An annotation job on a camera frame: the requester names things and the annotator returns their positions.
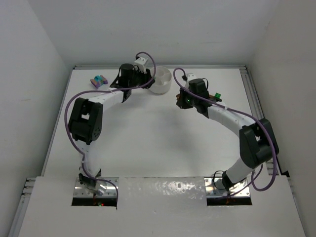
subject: white plastic cup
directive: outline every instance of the white plastic cup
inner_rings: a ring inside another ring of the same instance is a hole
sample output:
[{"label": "white plastic cup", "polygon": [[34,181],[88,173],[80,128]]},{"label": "white plastic cup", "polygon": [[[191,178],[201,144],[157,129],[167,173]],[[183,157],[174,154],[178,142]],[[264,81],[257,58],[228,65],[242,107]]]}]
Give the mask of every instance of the white plastic cup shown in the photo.
[{"label": "white plastic cup", "polygon": [[[154,69],[150,69],[151,75],[154,74]],[[155,83],[149,88],[152,93],[164,94],[171,88],[172,74],[168,68],[157,66]]]}]

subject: white table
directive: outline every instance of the white table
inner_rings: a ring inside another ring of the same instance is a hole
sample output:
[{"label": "white table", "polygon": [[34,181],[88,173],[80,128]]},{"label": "white table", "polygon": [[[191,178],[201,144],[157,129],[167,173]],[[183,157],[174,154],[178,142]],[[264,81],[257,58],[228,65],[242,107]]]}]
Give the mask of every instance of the white table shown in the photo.
[{"label": "white table", "polygon": [[[207,78],[209,91],[221,93],[230,107],[250,113],[238,68],[186,71]],[[64,107],[76,93],[92,89],[90,78],[104,75],[112,81],[117,72],[73,70],[44,176],[36,180],[20,237],[304,236],[283,176],[267,192],[251,188],[252,206],[206,206],[203,177],[236,161],[238,138],[195,109],[180,110],[174,82],[165,95],[135,90],[104,114],[90,155],[98,158],[103,176],[119,177],[118,210],[71,206],[80,155],[66,136]],[[262,173],[261,186],[270,179],[266,169]]]}]

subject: white wall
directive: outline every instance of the white wall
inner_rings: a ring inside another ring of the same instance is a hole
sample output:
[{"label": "white wall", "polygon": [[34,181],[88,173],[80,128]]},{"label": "white wall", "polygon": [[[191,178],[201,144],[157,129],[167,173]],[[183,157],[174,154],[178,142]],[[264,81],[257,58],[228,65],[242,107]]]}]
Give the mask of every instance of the white wall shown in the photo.
[{"label": "white wall", "polygon": [[245,63],[278,0],[29,0],[68,65]]},{"label": "white wall", "polygon": [[316,1],[282,0],[251,65],[308,236],[316,236]]},{"label": "white wall", "polygon": [[40,175],[69,71],[27,0],[0,1],[0,237]]}]

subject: white panel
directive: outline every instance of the white panel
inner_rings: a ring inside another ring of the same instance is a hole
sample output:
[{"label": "white panel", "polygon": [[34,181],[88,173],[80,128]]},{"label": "white panel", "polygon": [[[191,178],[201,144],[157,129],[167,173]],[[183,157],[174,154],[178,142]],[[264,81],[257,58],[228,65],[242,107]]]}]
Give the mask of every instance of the white panel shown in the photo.
[{"label": "white panel", "polygon": [[278,0],[29,0],[68,64],[245,63]]},{"label": "white panel", "polygon": [[[258,185],[268,182],[263,175]],[[20,237],[303,237],[286,177],[252,206],[206,206],[203,178],[120,178],[118,209],[71,206],[74,179],[39,177]]]},{"label": "white panel", "polygon": [[[221,93],[228,106],[250,112],[239,69],[187,69],[187,72],[207,78],[209,90]],[[101,74],[113,81],[117,73],[117,69],[74,70],[63,108],[76,93],[92,89],[90,78]],[[145,89],[134,90],[126,102],[103,114],[96,149],[89,152],[99,160],[103,175],[208,176],[216,170],[226,170],[236,162],[239,157],[237,136],[194,108],[178,108],[178,93],[179,86],[175,82],[164,95],[154,95]],[[79,161],[80,155],[66,135],[62,113],[45,176],[76,177]]]},{"label": "white panel", "polygon": [[252,63],[282,170],[288,170],[308,236],[316,236],[316,1],[283,0]]},{"label": "white panel", "polygon": [[26,0],[0,1],[0,237],[40,175],[68,70]]}]

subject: wall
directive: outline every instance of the wall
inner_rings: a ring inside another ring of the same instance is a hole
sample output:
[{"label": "wall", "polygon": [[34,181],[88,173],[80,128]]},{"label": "wall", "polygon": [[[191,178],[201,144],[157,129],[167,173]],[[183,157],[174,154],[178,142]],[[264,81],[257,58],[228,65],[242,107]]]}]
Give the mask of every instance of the wall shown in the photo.
[{"label": "wall", "polygon": [[251,64],[308,236],[316,236],[315,9],[314,0],[281,1]]},{"label": "wall", "polygon": [[26,0],[0,1],[0,237],[40,175],[69,71]]},{"label": "wall", "polygon": [[278,0],[29,0],[65,62],[245,63]]}]

